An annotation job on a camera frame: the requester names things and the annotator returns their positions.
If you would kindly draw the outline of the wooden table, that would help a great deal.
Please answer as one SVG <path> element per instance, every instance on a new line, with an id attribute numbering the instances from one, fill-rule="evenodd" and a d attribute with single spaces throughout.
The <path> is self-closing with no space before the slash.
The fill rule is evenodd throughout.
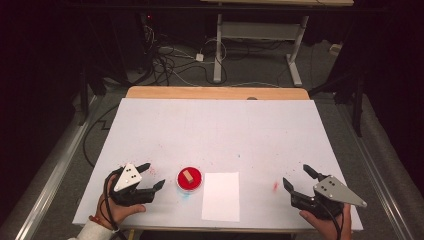
<path id="1" fill-rule="evenodd" d="M 134 86 L 127 98 L 217 100 L 309 100 L 302 88 Z"/>

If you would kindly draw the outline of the round red ink pad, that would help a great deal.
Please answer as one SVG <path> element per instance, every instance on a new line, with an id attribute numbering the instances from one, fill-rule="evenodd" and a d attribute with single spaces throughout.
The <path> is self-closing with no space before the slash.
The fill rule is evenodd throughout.
<path id="1" fill-rule="evenodd" d="M 183 172 L 186 170 L 189 171 L 192 177 L 194 178 L 194 181 L 192 183 L 188 183 L 183 174 Z M 201 186 L 202 182 L 203 175 L 201 171 L 195 167 L 185 167 L 177 174 L 177 185 L 183 191 L 195 191 Z"/>

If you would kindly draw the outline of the metal floor rail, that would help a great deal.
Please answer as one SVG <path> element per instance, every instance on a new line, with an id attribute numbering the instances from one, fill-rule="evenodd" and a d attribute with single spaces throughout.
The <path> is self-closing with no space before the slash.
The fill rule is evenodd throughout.
<path id="1" fill-rule="evenodd" d="M 63 178 L 72 162 L 73 156 L 75 155 L 80 142 L 90 126 L 91 121 L 94 119 L 102 100 L 102 97 L 93 96 L 89 100 L 88 114 L 85 117 L 80 117 L 82 114 L 77 114 L 62 137 L 59 139 L 52 153 L 49 155 L 49 157 L 55 161 L 54 168 L 48 174 L 48 178 L 43 185 L 40 194 L 34 202 L 17 235 L 14 237 L 14 240 L 33 239 L 33 236 L 37 232 L 56 196 Z"/>
<path id="2" fill-rule="evenodd" d="M 413 240 L 412 233 L 401 214 L 399 205 L 393 197 L 393 194 L 390 192 L 388 185 L 384 182 L 374 159 L 363 141 L 363 138 L 359 137 L 352 127 L 351 116 L 348 109 L 344 105 L 338 105 L 337 109 L 343 121 L 347 125 L 350 135 L 353 137 L 355 145 L 360 151 L 362 165 L 364 166 L 365 172 L 367 173 L 373 189 L 379 198 L 380 205 L 384 210 L 384 216 L 390 221 L 397 239 Z"/>

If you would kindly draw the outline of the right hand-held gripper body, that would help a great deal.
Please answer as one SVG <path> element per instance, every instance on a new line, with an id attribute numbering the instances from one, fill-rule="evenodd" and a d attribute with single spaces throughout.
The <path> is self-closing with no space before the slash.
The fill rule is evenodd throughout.
<path id="1" fill-rule="evenodd" d="M 343 212 L 344 204 L 367 207 L 365 200 L 336 177 L 329 175 L 313 186 L 313 197 L 299 193 L 290 186 L 291 206 L 306 210 L 321 220 L 332 220 Z"/>

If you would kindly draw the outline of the white left sleeve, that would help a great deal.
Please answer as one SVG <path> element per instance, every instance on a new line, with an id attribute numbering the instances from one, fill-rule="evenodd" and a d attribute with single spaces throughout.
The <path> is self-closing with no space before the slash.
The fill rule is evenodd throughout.
<path id="1" fill-rule="evenodd" d="M 112 236 L 113 232 L 110 229 L 88 220 L 79 234 L 68 240 L 110 240 Z"/>

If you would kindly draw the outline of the person's right hand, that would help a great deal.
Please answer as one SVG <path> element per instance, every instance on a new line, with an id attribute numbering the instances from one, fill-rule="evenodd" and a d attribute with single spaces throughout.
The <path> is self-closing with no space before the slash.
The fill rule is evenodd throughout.
<path id="1" fill-rule="evenodd" d="M 337 231 L 332 220 L 318 219 L 306 210 L 301 210 L 299 215 L 319 232 L 323 240 L 352 240 L 351 206 L 349 204 L 345 204 L 343 213 L 336 217 L 340 232 Z"/>

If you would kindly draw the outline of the black stand leg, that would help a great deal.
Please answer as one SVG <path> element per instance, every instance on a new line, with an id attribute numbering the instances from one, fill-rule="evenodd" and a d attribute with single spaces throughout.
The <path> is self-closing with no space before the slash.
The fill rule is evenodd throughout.
<path id="1" fill-rule="evenodd" d="M 104 96 L 106 87 L 103 78 L 95 71 L 83 65 L 79 74 L 80 106 L 79 125 L 82 126 L 89 115 L 89 91 L 95 96 Z"/>
<path id="2" fill-rule="evenodd" d="M 362 136 L 361 132 L 361 115 L 362 102 L 364 93 L 364 75 L 345 73 L 339 77 L 328 80 L 326 83 L 319 85 L 308 91 L 310 97 L 320 92 L 333 92 L 336 104 L 351 104 L 352 127 L 358 137 Z"/>

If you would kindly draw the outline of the white paper sheet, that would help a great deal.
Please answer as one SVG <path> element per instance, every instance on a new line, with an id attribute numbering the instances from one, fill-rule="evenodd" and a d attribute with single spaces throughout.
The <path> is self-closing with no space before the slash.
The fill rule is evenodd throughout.
<path id="1" fill-rule="evenodd" d="M 239 173 L 207 173 L 202 216 L 210 221 L 240 221 Z"/>

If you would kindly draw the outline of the white desk with metal legs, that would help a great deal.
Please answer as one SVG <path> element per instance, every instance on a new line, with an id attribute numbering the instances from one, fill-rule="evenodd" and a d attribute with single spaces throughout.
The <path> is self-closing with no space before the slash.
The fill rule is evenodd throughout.
<path id="1" fill-rule="evenodd" d="M 301 7 L 306 10 L 339 9 L 351 7 L 353 0 L 201 0 L 211 3 L 213 7 L 270 7 L 277 10 L 279 7 Z M 307 28 L 309 13 L 301 15 L 298 23 L 265 23 L 260 20 L 235 20 L 227 21 L 223 19 L 223 14 L 217 14 L 216 22 L 216 50 L 214 57 L 213 82 L 222 83 L 224 77 L 223 60 L 227 53 L 227 48 L 223 39 L 250 39 L 250 40 L 280 40 L 293 41 L 294 46 L 291 53 L 285 55 L 291 79 L 295 87 L 301 87 L 302 81 L 296 66 L 296 57 Z"/>

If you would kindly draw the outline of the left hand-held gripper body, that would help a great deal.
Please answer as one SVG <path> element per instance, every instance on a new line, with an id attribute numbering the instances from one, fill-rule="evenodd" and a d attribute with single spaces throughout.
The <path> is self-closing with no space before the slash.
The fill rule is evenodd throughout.
<path id="1" fill-rule="evenodd" d="M 120 206 L 132 206 L 136 204 L 151 203 L 155 197 L 155 191 L 150 189 L 138 189 L 142 180 L 141 173 L 132 163 L 127 163 L 112 172 L 115 178 L 111 184 L 106 184 L 106 190 L 112 200 Z"/>

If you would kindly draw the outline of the large white board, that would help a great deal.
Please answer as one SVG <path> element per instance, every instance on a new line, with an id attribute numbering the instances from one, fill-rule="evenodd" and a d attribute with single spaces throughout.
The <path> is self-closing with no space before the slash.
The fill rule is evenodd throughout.
<path id="1" fill-rule="evenodd" d="M 290 203 L 283 179 L 306 195 L 315 180 L 303 170 L 341 177 L 315 103 L 311 100 L 121 101 L 103 149 L 73 219 L 84 224 L 96 209 L 105 178 L 126 163 L 150 163 L 141 187 L 165 179 L 144 214 L 124 226 L 254 232 L 307 232 L 310 225 Z M 185 167 L 203 175 L 195 191 L 183 191 Z M 240 221 L 203 220 L 207 173 L 239 173 Z"/>

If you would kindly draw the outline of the person's left hand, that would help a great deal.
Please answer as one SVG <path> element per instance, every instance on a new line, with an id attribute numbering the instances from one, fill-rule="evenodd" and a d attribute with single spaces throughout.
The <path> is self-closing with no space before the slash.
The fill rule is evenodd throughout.
<path id="1" fill-rule="evenodd" d="M 128 216 L 143 213 L 146 207 L 142 204 L 129 207 L 117 205 L 108 193 L 102 193 L 99 197 L 96 212 L 89 219 L 110 229 L 115 230 Z"/>

